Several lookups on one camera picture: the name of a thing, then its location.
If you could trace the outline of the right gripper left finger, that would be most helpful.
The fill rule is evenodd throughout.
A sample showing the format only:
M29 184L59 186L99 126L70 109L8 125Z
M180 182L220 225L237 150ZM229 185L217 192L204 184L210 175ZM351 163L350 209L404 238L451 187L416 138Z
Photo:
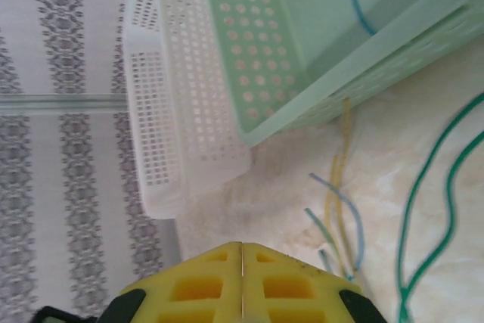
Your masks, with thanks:
M146 293L133 322L237 322L242 318L242 243L231 242L122 289Z

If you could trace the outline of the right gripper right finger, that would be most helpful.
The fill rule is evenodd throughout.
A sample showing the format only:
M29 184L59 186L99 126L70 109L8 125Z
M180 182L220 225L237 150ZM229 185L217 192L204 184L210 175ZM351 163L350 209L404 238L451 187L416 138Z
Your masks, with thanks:
M242 244L243 315L251 322L379 322L362 289L255 243Z

